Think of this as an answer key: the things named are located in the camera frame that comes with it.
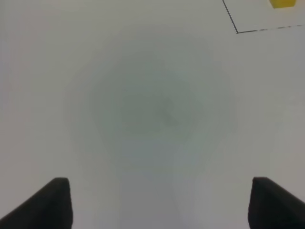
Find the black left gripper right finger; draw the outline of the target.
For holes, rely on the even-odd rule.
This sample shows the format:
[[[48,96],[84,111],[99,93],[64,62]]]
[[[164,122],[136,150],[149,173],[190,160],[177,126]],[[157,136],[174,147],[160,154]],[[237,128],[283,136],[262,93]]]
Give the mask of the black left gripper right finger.
[[[248,207],[251,229],[303,229],[305,203],[267,177],[254,177]]]

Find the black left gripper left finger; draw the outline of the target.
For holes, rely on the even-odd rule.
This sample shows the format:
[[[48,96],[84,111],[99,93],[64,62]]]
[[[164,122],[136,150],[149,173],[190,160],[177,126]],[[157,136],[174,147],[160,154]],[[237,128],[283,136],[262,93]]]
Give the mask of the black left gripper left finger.
[[[0,219],[2,229],[71,229],[69,180],[57,177]]]

